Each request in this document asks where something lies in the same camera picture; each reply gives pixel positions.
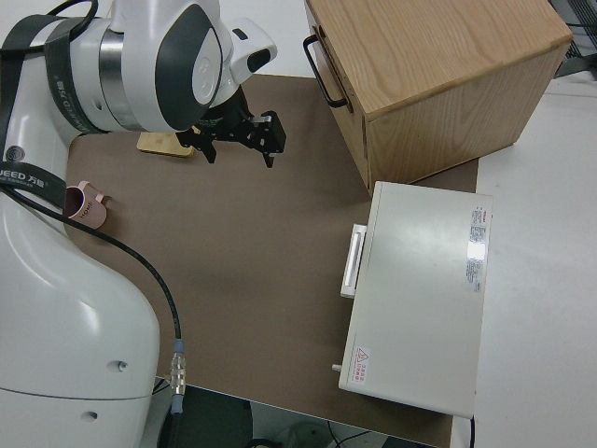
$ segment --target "black strap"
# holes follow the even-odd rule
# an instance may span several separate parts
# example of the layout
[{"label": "black strap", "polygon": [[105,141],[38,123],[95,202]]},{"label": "black strap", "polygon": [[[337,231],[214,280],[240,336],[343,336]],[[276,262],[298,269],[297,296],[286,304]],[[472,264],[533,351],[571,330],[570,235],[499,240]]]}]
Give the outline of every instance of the black strap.
[{"label": "black strap", "polygon": [[[59,20],[57,17],[41,15],[22,19],[10,30],[2,48],[22,49],[29,47],[41,30],[57,20]],[[4,158],[8,124],[17,98],[23,61],[24,55],[0,55],[0,161]]]},{"label": "black strap", "polygon": [[58,176],[31,163],[0,161],[0,185],[24,189],[64,208],[66,183]]},{"label": "black strap", "polygon": [[66,19],[49,35],[44,54],[49,91],[54,103],[71,125],[81,133],[105,133],[93,126],[76,97],[71,65],[71,30],[81,22],[79,18]]}]

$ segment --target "wooden block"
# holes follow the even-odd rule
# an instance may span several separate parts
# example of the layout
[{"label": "wooden block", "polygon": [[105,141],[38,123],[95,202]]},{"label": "wooden block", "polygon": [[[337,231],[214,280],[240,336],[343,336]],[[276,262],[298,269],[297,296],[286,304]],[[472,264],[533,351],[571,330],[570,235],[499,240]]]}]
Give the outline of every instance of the wooden block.
[{"label": "wooden block", "polygon": [[144,152],[174,157],[190,157],[193,147],[182,147],[175,133],[141,133],[137,148]]}]

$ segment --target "metal handle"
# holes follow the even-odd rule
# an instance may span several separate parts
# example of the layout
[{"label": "metal handle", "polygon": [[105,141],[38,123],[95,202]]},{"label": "metal handle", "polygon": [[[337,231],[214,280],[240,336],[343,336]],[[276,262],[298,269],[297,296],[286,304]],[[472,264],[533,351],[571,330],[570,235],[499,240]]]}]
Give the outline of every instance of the metal handle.
[{"label": "metal handle", "polygon": [[359,224],[353,225],[353,236],[351,237],[351,245],[346,257],[346,266],[344,268],[344,277],[342,278],[342,288],[340,295],[349,299],[354,299],[356,293],[356,281],[358,278],[358,271],[361,266],[361,257],[363,255],[363,244],[365,243],[365,234],[367,233],[367,226]]},{"label": "metal handle", "polygon": [[319,84],[319,88],[321,89],[321,92],[324,94],[327,104],[330,107],[336,108],[336,107],[343,107],[345,105],[348,105],[348,100],[346,98],[342,98],[341,100],[332,100],[331,97],[329,96],[329,93],[327,92],[326,85],[324,84],[324,80],[321,79],[321,75],[319,74],[319,71],[317,70],[315,61],[313,60],[313,57],[312,57],[311,53],[309,52],[309,46],[318,41],[319,41],[318,35],[310,35],[302,43],[302,47],[304,48],[305,54],[307,55],[307,60],[309,61],[309,65],[311,66],[311,69],[313,70],[313,73],[315,74],[315,79],[317,79],[317,84]]}]

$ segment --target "label sticker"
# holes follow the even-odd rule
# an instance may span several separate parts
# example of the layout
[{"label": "label sticker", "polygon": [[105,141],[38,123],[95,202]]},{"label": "label sticker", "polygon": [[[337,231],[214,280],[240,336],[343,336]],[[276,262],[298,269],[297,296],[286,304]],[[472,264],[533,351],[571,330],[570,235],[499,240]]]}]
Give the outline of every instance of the label sticker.
[{"label": "label sticker", "polygon": [[371,350],[365,347],[357,346],[353,355],[353,374],[352,383],[363,384],[367,379],[367,367],[371,358]]},{"label": "label sticker", "polygon": [[487,253],[487,210],[478,206],[471,213],[466,249],[466,285],[475,292],[483,289],[483,271]]}]

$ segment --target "wooden piece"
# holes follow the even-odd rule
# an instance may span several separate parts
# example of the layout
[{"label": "wooden piece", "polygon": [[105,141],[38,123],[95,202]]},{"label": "wooden piece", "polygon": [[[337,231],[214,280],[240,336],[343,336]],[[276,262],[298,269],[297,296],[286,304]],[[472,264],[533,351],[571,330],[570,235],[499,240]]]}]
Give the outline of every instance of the wooden piece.
[{"label": "wooden piece", "polygon": [[193,147],[182,147],[174,133],[141,133],[137,148],[144,152],[175,157],[190,157]]},{"label": "wooden piece", "polygon": [[333,113],[369,191],[514,143],[571,41],[544,0],[306,2],[322,77],[353,109]]}]

